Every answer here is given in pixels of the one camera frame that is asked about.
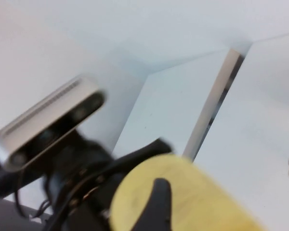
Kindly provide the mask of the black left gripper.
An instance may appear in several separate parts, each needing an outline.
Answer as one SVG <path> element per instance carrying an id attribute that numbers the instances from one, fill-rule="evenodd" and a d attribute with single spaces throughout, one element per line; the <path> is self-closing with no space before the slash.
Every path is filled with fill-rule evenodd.
<path id="1" fill-rule="evenodd" d="M 98 143 L 72 132 L 56 145 L 48 173 L 48 199 L 53 215 L 50 231 L 108 231 L 110 204 L 120 174 L 100 171 L 113 162 Z"/>

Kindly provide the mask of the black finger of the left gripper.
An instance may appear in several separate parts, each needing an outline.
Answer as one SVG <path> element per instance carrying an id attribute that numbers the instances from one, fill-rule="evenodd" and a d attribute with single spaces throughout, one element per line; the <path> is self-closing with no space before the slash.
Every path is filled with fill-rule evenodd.
<path id="1" fill-rule="evenodd" d="M 105 176 L 128 173 L 143 161 L 161 154 L 170 153 L 171 147 L 162 139 L 156 139 L 147 146 L 114 160 L 105 169 Z"/>
<path id="2" fill-rule="evenodd" d="M 154 180 L 149 199 L 132 230 L 171 230 L 171 184 L 169 181 L 164 178 Z"/>

